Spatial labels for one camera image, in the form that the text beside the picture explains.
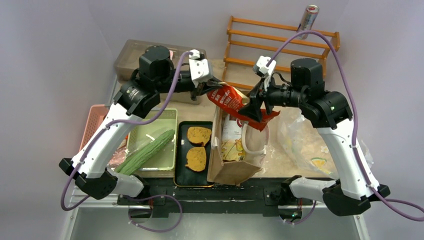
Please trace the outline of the snack packet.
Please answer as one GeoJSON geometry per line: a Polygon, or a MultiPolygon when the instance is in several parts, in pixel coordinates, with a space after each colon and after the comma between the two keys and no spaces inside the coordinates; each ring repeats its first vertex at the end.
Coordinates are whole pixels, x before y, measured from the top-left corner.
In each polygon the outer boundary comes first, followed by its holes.
{"type": "Polygon", "coordinates": [[[243,123],[228,114],[224,118],[221,132],[220,155],[224,162],[239,162],[245,158],[242,133],[243,123]]]}

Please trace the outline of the brown paper bag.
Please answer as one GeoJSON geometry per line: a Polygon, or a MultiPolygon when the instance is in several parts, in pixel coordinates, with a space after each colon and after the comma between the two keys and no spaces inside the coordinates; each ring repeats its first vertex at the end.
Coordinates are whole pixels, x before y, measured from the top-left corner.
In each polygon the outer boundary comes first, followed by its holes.
{"type": "Polygon", "coordinates": [[[224,118],[227,115],[219,107],[215,108],[207,180],[218,184],[238,186],[261,171],[267,154],[269,128],[266,126],[260,131],[240,120],[243,123],[242,146],[245,150],[245,157],[241,161],[224,162],[221,158],[221,138],[224,118]]]}

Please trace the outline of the red cassava chips packet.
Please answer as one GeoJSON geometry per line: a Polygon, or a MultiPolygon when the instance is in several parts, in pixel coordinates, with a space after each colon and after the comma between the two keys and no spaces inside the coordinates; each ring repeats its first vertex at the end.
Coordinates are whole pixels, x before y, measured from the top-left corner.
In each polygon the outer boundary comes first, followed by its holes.
{"type": "Polygon", "coordinates": [[[260,109],[262,113],[262,120],[256,121],[250,117],[241,115],[238,111],[245,105],[244,102],[248,101],[248,97],[240,92],[233,86],[230,86],[226,83],[221,83],[221,87],[214,89],[207,94],[208,99],[214,103],[221,110],[227,114],[239,119],[243,122],[248,123],[248,125],[256,130],[262,131],[273,118],[277,117],[280,112],[272,111],[270,114],[267,114],[264,108],[260,109]]]}

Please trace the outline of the orange wooden rack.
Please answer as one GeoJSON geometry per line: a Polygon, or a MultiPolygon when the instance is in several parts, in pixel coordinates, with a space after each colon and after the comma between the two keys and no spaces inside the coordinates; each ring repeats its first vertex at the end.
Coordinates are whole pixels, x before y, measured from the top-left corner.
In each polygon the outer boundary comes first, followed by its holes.
{"type": "MultiPolygon", "coordinates": [[[[250,90],[254,78],[248,76],[260,56],[271,57],[292,35],[297,27],[230,16],[227,27],[227,43],[223,56],[222,80],[234,87],[250,90]]],[[[293,39],[275,58],[277,72],[290,77],[291,62],[311,58],[322,65],[327,75],[327,61],[331,53],[327,42],[337,51],[341,45],[338,32],[321,31],[325,39],[309,34],[306,39],[293,39]]]]}

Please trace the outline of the brown translucent storage box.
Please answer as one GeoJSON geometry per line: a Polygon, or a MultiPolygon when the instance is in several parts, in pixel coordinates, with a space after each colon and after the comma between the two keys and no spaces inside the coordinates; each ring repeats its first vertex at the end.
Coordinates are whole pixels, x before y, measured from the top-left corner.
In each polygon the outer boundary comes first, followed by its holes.
{"type": "MultiPolygon", "coordinates": [[[[126,83],[130,79],[133,71],[139,67],[139,58],[145,53],[147,48],[156,45],[164,46],[172,52],[170,53],[170,57],[174,66],[178,63],[181,54],[185,51],[197,49],[206,55],[206,51],[201,48],[129,39],[126,41],[113,65],[118,81],[121,84],[126,83]]],[[[171,97],[171,101],[199,105],[202,102],[202,99],[198,96],[196,97],[196,100],[192,100],[189,92],[175,92],[171,97]]]]}

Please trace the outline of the black tray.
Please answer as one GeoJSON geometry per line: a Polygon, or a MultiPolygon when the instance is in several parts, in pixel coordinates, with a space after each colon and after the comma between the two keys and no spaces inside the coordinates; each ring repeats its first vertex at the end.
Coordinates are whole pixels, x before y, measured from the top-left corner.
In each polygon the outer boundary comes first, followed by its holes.
{"type": "Polygon", "coordinates": [[[177,145],[175,157],[174,183],[178,187],[199,187],[210,188],[214,184],[207,181],[209,160],[211,156],[211,144],[205,144],[205,169],[202,171],[194,171],[188,166],[187,153],[191,148],[196,147],[195,144],[189,142],[188,130],[190,127],[203,127],[211,130],[213,123],[211,121],[182,121],[178,126],[177,145]]]}

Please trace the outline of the silver drink can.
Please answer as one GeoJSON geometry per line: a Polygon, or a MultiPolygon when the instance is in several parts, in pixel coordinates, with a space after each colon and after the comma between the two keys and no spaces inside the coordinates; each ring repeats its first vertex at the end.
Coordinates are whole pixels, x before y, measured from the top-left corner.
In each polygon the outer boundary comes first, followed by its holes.
{"type": "Polygon", "coordinates": [[[309,31],[312,29],[312,26],[319,14],[320,8],[317,5],[310,4],[308,5],[304,13],[302,15],[302,18],[300,20],[300,23],[297,28],[297,33],[303,32],[303,31],[309,31]]]}

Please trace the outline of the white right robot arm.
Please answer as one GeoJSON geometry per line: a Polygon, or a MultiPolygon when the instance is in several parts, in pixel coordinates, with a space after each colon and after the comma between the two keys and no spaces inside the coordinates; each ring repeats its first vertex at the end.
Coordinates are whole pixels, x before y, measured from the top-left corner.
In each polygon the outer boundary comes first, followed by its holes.
{"type": "Polygon", "coordinates": [[[339,217],[359,215],[371,202],[390,194],[366,163],[361,148],[354,144],[354,119],[346,97],[325,89],[323,67],[312,58],[291,62],[290,83],[276,85],[276,62],[261,56],[253,66],[260,82],[249,92],[249,101],[239,113],[257,122],[264,120],[273,107],[298,108],[325,142],[338,173],[336,180],[315,180],[295,175],[281,184],[276,194],[280,205],[298,199],[324,203],[339,217]]]}

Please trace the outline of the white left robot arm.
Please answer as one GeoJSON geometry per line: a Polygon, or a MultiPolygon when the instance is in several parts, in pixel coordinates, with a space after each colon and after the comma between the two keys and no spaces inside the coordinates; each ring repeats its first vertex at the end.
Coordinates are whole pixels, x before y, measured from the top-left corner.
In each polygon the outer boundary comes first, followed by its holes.
{"type": "Polygon", "coordinates": [[[151,124],[154,118],[149,112],[157,105],[165,108],[173,93],[187,92],[196,98],[219,86],[203,52],[185,51],[173,63],[167,47],[148,47],[94,135],[74,157],[62,159],[59,167],[89,197],[100,200],[119,194],[129,196],[138,205],[146,203],[149,191],[139,177],[107,168],[113,153],[137,125],[151,124]]]}

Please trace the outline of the brown bread piece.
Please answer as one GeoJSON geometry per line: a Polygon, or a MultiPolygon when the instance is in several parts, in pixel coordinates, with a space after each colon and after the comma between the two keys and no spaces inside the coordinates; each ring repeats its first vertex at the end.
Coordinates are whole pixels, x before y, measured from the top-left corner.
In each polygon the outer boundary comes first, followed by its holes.
{"type": "Polygon", "coordinates": [[[188,141],[196,146],[205,147],[210,141],[212,130],[201,126],[191,126],[187,130],[188,141]]]}
{"type": "Polygon", "coordinates": [[[185,167],[195,172],[202,172],[206,168],[207,154],[205,147],[192,147],[186,154],[185,167]]]}

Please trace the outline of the clear plastic grocery bag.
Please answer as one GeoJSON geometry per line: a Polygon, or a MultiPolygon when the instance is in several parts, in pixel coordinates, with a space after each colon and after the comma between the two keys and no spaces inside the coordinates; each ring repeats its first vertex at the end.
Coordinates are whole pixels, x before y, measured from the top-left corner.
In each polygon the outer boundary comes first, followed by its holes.
{"type": "Polygon", "coordinates": [[[282,109],[278,126],[278,143],[298,168],[334,180],[339,178],[327,144],[299,109],[282,109]]]}

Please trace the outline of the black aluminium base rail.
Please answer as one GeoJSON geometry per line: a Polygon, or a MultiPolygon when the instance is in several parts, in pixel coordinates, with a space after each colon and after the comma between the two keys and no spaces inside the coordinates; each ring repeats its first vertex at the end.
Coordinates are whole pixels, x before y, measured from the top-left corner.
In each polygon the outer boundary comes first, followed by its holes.
{"type": "Polygon", "coordinates": [[[254,178],[242,186],[184,188],[152,178],[153,190],[172,196],[145,205],[119,205],[116,195],[88,200],[70,217],[67,240],[367,240],[361,215],[339,217],[308,199],[277,205],[268,195],[281,178],[254,178]],[[303,222],[289,224],[302,211],[303,222]]]}

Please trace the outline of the green plastic basket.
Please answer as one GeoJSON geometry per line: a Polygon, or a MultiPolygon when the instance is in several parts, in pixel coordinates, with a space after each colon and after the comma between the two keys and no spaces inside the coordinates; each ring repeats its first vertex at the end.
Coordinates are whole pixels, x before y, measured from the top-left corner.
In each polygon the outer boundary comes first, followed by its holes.
{"type": "Polygon", "coordinates": [[[126,156],[133,154],[146,144],[154,141],[167,130],[173,130],[171,140],[159,152],[148,159],[140,171],[171,171],[176,161],[176,133],[178,110],[166,108],[154,122],[147,125],[137,125],[129,134],[126,144],[126,156]]]}

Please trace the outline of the green bumpy cucumber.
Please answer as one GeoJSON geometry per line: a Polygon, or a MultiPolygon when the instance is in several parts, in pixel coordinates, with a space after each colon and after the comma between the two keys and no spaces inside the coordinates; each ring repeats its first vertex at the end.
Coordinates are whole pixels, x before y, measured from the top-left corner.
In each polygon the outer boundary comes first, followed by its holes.
{"type": "Polygon", "coordinates": [[[148,160],[163,150],[174,139],[175,130],[163,131],[159,136],[150,139],[145,144],[139,145],[130,151],[124,162],[115,168],[116,173],[132,175],[138,171],[148,160]]]}

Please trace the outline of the pink plastic basket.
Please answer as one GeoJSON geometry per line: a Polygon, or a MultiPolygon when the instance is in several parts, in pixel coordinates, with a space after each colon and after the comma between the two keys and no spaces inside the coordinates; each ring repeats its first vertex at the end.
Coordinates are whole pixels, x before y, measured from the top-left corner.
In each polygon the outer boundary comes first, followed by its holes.
{"type": "Polygon", "coordinates": [[[104,104],[95,104],[90,107],[79,150],[82,150],[95,134],[96,130],[108,114],[108,111],[109,109],[104,104]]]}

